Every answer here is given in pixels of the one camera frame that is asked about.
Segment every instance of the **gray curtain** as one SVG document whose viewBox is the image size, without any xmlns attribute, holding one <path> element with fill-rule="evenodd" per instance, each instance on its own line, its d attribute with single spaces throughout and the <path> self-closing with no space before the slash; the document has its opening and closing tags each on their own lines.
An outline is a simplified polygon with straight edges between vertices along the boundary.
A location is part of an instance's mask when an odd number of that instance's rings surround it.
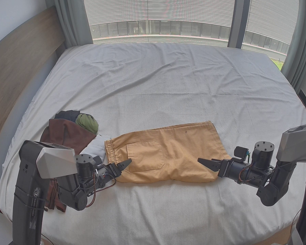
<svg viewBox="0 0 306 245">
<path fill-rule="evenodd" d="M 306 74 L 306 0 L 299 0 L 296 28 L 281 71 L 299 93 Z"/>
<path fill-rule="evenodd" d="M 55 6 L 66 48 L 93 43 L 84 0 L 45 0 L 47 7 Z"/>
</svg>

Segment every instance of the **wooden bed frame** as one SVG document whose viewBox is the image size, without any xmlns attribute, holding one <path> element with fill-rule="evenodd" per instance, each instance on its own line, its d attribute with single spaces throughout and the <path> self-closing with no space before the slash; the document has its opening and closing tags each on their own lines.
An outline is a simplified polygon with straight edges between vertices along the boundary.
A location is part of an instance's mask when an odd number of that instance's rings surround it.
<svg viewBox="0 0 306 245">
<path fill-rule="evenodd" d="M 0 131 L 23 89 L 64 41 L 55 7 L 37 14 L 0 41 Z M 284 244 L 289 234 L 290 226 L 255 245 Z"/>
</svg>

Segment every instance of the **patch pocket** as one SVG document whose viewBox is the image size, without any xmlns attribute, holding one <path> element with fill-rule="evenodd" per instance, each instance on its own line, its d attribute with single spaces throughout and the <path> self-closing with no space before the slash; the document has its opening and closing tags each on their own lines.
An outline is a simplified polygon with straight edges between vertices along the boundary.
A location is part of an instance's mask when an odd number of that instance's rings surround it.
<svg viewBox="0 0 306 245">
<path fill-rule="evenodd" d="M 145 141 L 127 144 L 130 172 L 161 169 L 165 164 L 161 145 L 156 141 Z"/>
</svg>

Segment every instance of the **white bed sheet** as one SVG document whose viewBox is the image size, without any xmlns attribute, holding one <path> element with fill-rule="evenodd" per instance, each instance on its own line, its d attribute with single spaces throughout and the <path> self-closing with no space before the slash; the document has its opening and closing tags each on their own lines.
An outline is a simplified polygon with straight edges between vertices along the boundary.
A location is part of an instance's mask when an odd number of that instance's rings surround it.
<svg viewBox="0 0 306 245">
<path fill-rule="evenodd" d="M 34 96 L 3 165 L 0 209 L 12 219 L 24 140 L 40 139 L 61 110 L 92 114 L 112 137 L 211 120 L 227 152 L 275 144 L 306 124 L 306 109 L 264 54 L 181 43 L 85 45 L 65 51 Z M 253 244 L 288 226 L 301 207 L 306 164 L 272 207 L 257 189 L 218 178 L 212 183 L 117 183 L 83 211 L 44 213 L 42 233 L 57 244 Z"/>
</svg>

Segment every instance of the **folded shorts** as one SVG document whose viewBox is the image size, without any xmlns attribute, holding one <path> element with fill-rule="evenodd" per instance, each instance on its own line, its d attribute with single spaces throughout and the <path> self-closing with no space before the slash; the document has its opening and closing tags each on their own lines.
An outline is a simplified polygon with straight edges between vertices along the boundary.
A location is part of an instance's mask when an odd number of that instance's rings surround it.
<svg viewBox="0 0 306 245">
<path fill-rule="evenodd" d="M 210 121 L 126 133 L 104 144 L 109 163 L 132 160 L 119 182 L 210 182 L 218 173 L 197 159 L 231 159 Z"/>
</svg>

